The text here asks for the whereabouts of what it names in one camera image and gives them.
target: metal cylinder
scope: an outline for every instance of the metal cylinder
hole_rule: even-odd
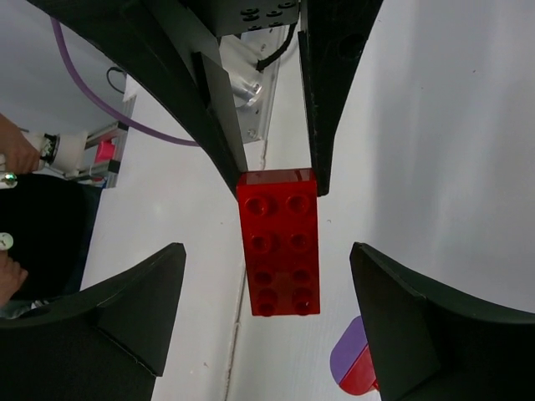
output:
[[[257,71],[259,53],[235,36],[222,38],[219,46],[223,68],[231,80],[236,107],[254,104],[262,92],[262,73]]]

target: purple object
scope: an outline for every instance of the purple object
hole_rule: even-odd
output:
[[[331,373],[337,384],[342,382],[367,344],[362,317],[356,317],[331,352]]]
[[[120,113],[119,111],[111,107],[109,104],[104,102],[99,96],[97,96],[95,92],[93,92],[89,88],[89,86],[85,84],[85,82],[82,80],[82,77],[79,76],[78,71],[76,71],[76,68],[74,67],[73,61],[69,56],[69,51],[67,49],[67,45],[65,44],[64,33],[61,29],[61,24],[53,18],[50,19],[52,20],[53,34],[56,37],[59,54],[61,55],[61,59],[64,61],[65,68],[69,72],[69,75],[73,79],[76,86],[78,86],[78,88],[89,98],[89,100],[91,100],[104,112],[111,115],[114,119],[117,119],[121,123],[126,124],[133,129],[137,129],[138,131],[144,134],[176,145],[199,146],[199,144],[194,140],[183,140],[182,138],[175,138],[174,136],[164,134],[163,132],[156,131],[151,127],[147,127],[146,125],[138,123],[137,121],[126,117],[124,114]]]

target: white table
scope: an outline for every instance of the white table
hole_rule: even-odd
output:
[[[144,90],[133,118],[187,137]],[[171,242],[185,245],[186,273],[155,401],[223,399],[244,273],[240,235],[236,201],[200,148],[130,131],[117,187],[102,195],[83,287]]]
[[[329,371],[359,313],[355,241],[535,312],[534,35],[529,0],[385,0],[319,202],[322,313],[262,319],[244,302],[229,401],[359,399]],[[279,78],[268,169],[309,163],[301,93],[294,59]]]
[[[535,312],[533,37],[530,0],[385,0],[340,122],[331,193],[319,202],[315,317],[252,317],[247,292],[239,309],[237,208],[216,169],[200,150],[131,133],[118,187],[101,202],[84,285],[169,242],[186,245],[171,350],[153,399],[356,399],[329,371],[334,344],[359,313],[354,241]],[[134,117],[186,135],[145,92]],[[279,76],[267,168],[309,165],[306,135],[294,55]],[[257,151],[247,150],[253,168]]]

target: red duplo block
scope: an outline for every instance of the red duplo block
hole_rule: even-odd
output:
[[[317,197],[311,169],[251,171],[240,178],[253,315],[319,313]]]
[[[359,355],[351,369],[340,382],[340,387],[352,395],[364,395],[373,389],[379,390],[375,377],[374,363],[371,360],[369,347]]]

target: black cable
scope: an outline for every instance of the black cable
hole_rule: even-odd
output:
[[[277,61],[283,54],[288,50],[288,47],[290,46],[290,43],[293,39],[293,34],[295,33],[295,28],[298,26],[298,23],[293,23],[290,25],[290,28],[288,29],[288,36],[286,39],[284,39],[284,43],[281,45],[280,48],[275,50],[273,54],[264,60],[258,60],[257,64],[257,71],[262,72],[264,69],[266,69],[269,65]]]
[[[121,73],[121,74],[123,74],[123,76],[125,75],[125,71],[123,71],[119,67],[115,67],[115,66],[109,67],[108,71],[106,71],[106,80],[108,81],[108,85],[111,86],[116,92],[119,92],[120,94],[125,94],[125,92],[123,90],[120,90],[119,88],[117,88],[115,85],[113,85],[111,83],[110,73],[112,71],[115,71],[116,73]]]

